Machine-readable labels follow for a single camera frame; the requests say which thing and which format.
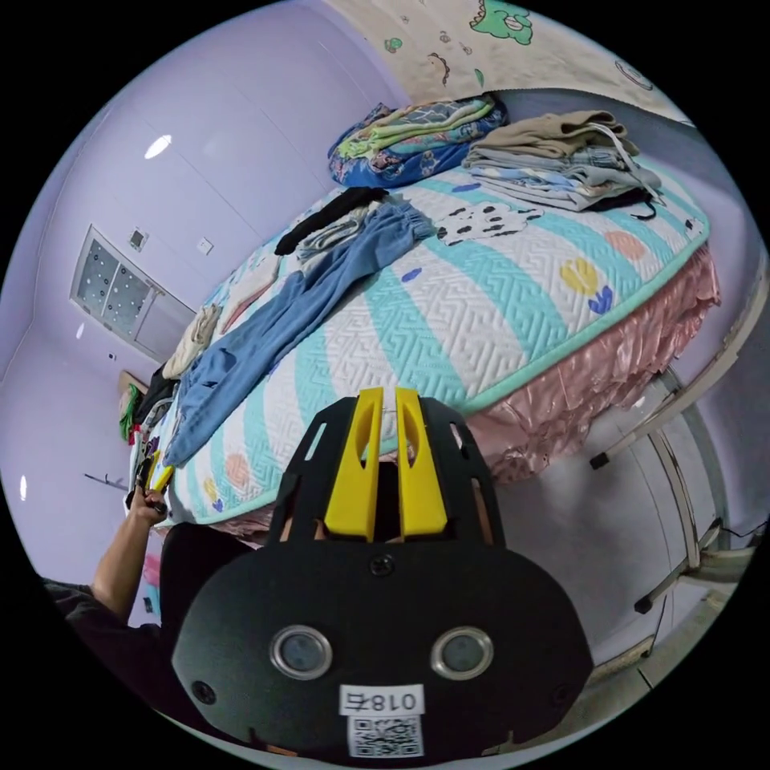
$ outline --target qr code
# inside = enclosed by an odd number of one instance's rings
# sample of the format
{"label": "qr code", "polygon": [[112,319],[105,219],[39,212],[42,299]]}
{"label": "qr code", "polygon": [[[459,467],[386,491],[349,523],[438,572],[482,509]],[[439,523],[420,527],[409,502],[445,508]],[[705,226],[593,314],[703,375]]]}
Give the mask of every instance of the qr code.
{"label": "qr code", "polygon": [[352,757],[405,757],[423,755],[419,716],[393,719],[350,717],[348,739]]}

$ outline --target bed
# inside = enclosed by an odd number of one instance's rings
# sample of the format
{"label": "bed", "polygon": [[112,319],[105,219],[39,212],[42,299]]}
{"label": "bed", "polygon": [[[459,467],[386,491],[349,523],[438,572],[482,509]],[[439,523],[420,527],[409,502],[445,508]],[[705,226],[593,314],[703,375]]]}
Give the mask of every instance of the bed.
{"label": "bed", "polygon": [[[434,235],[364,282],[176,470],[171,521],[247,540],[264,531],[283,469],[314,415],[365,387],[388,394],[385,456],[395,447],[397,385],[462,411],[499,481],[539,472],[578,448],[591,420],[637,400],[719,302],[706,215],[669,174],[640,162],[663,180],[665,205],[649,221],[634,218],[633,207],[548,209],[508,237],[447,245]],[[474,182],[457,169],[398,194],[434,223],[482,204],[517,207]],[[209,302],[225,303],[282,234]],[[292,269],[284,258],[271,290],[238,322],[275,296]],[[217,328],[214,339],[220,335]],[[152,430],[161,451],[175,416],[173,403]]]}

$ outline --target person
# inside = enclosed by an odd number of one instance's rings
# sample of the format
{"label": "person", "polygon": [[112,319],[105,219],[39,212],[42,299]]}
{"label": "person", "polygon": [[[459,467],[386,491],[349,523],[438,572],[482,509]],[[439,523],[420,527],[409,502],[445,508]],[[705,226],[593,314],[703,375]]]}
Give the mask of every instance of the person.
{"label": "person", "polygon": [[137,487],[89,586],[41,579],[70,627],[125,687],[187,727],[236,742],[205,722],[176,677],[171,657],[198,590],[220,566],[252,549],[211,527],[171,527],[160,558],[161,624],[129,626],[150,531],[165,517],[163,497]]}

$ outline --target dark shirt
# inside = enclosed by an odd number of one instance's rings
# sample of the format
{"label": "dark shirt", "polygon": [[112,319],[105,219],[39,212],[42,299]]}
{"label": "dark shirt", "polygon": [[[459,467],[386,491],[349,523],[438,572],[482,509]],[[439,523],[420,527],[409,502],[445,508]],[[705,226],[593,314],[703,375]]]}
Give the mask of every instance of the dark shirt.
{"label": "dark shirt", "polygon": [[189,700],[164,652],[160,627],[132,628],[94,598],[88,586],[42,578],[48,594],[99,660],[148,706],[207,735],[232,741],[208,725]]}

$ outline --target electrical outlet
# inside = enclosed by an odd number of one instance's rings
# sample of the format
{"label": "electrical outlet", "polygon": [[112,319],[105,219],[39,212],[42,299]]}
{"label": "electrical outlet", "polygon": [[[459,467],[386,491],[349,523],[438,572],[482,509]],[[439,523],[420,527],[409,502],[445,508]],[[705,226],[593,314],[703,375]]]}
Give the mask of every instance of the electrical outlet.
{"label": "electrical outlet", "polygon": [[206,238],[201,238],[198,241],[198,251],[204,254],[206,257],[211,254],[211,249],[214,248],[214,244],[208,241]]}

